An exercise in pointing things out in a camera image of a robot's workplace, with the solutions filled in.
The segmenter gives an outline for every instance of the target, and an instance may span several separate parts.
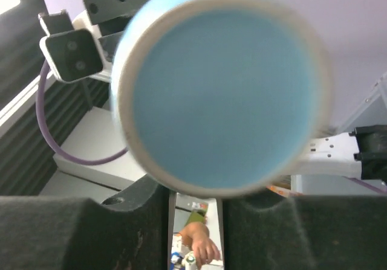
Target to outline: screw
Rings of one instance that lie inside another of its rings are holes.
[[[85,62],[80,60],[80,61],[76,62],[75,67],[77,68],[78,71],[81,71],[81,70],[86,68],[86,64],[85,64]]]
[[[76,42],[74,41],[69,41],[67,43],[67,48],[70,50],[70,51],[75,51],[77,48],[78,48],[78,45]]]
[[[96,14],[98,12],[98,6],[96,6],[94,3],[91,3],[89,5],[89,11],[92,13],[92,14]]]

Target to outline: human hand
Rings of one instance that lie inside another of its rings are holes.
[[[192,251],[199,269],[214,259],[220,260],[218,247],[205,233],[196,233],[192,236]]]

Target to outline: cup rim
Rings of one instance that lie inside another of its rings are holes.
[[[161,168],[148,154],[135,128],[132,108],[132,95],[134,82],[142,64],[152,47],[174,26],[197,15],[218,8],[243,8],[251,9],[259,13],[267,13],[276,18],[289,29],[294,35],[298,35],[305,43],[306,50],[315,62],[315,68],[319,75],[320,108],[317,118],[313,120],[309,138],[305,140],[305,146],[291,157],[290,162],[279,166],[277,171],[262,178],[247,187],[240,188],[204,188],[186,183]],[[252,194],[264,189],[269,183],[281,175],[289,175],[297,169],[299,158],[307,152],[308,140],[312,139],[318,130],[327,125],[331,110],[331,68],[328,54],[322,42],[314,30],[292,9],[274,0],[190,0],[158,17],[145,29],[136,39],[129,50],[126,59],[121,62],[123,66],[115,70],[117,74],[116,87],[117,103],[114,106],[115,115],[121,124],[125,140],[133,157],[159,183],[180,193],[204,197],[204,198],[232,198]]]

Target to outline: blue cup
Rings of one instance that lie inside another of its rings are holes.
[[[150,0],[118,45],[112,106],[158,182],[231,198],[296,173],[330,78],[314,31],[278,1]]]

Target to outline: white robot part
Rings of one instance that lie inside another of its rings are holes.
[[[339,175],[361,179],[362,163],[355,160],[356,153],[359,153],[356,137],[349,133],[313,139],[308,154],[300,160],[295,174]]]
[[[51,57],[51,54],[48,51],[48,48],[47,48],[47,45],[46,45],[46,40],[49,38],[50,32],[48,31],[47,27],[45,26],[45,23],[42,20],[42,18],[39,18],[39,22],[41,23],[41,26],[42,26],[43,30],[47,34],[47,36],[45,36],[45,37],[43,37],[41,39],[41,41],[39,42],[39,46],[40,46],[40,48],[41,48],[41,50],[43,52],[43,55],[45,56],[49,66],[51,68],[51,71],[52,71],[53,75],[55,76],[55,78],[58,81],[63,82],[63,83],[78,82],[79,80],[74,80],[72,82],[66,82],[64,79],[62,79],[61,75],[58,72],[57,66],[56,66],[53,58]],[[103,49],[101,47],[101,44],[98,41],[98,38],[101,37],[101,32],[99,30],[99,27],[97,25],[93,25],[90,22],[90,19],[89,19],[89,16],[88,16],[88,13],[87,13],[86,10],[84,10],[83,12],[81,12],[80,14],[77,15],[77,17],[72,21],[72,25],[73,25],[73,28],[75,30],[88,30],[91,33],[91,35],[92,35],[92,37],[94,39],[94,43],[96,45],[98,54],[99,54],[100,59],[102,61],[102,65],[103,65],[102,71],[99,72],[98,74],[91,75],[91,76],[88,76],[88,77],[91,77],[91,78],[94,78],[94,79],[97,79],[97,80],[101,80],[103,82],[109,82],[110,75],[111,75],[112,64],[106,60],[105,55],[103,53]]]

